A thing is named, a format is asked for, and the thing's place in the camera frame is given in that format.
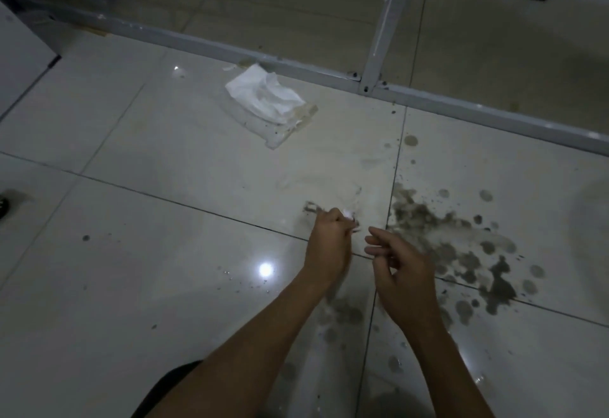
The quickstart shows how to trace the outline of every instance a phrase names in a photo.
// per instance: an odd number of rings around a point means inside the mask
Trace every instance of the right hand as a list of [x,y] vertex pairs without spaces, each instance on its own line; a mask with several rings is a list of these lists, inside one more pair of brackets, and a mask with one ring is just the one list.
[[[364,251],[375,258],[375,284],[385,311],[408,337],[419,330],[442,326],[435,295],[434,267],[398,235],[369,228]],[[396,268],[393,275],[390,267]]]

